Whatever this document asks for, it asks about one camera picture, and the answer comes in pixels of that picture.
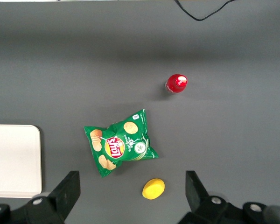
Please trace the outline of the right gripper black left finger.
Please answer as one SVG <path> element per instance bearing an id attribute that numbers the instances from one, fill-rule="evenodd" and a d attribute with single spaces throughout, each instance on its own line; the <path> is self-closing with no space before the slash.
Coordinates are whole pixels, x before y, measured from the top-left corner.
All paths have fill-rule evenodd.
<path id="1" fill-rule="evenodd" d="M 0 224 L 64 224 L 80 194 L 80 173 L 70 171 L 48 196 L 35 196 L 15 210 L 1 203 Z"/>

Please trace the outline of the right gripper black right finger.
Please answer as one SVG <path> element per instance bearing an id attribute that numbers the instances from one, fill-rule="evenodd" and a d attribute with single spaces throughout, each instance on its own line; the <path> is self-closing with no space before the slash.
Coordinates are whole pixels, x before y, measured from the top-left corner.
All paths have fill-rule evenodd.
<path id="1" fill-rule="evenodd" d="M 185 194 L 191 211 L 180 224 L 264 224 L 266 205 L 244 203 L 237 208 L 219 196 L 209 195 L 195 171 L 186 171 Z"/>

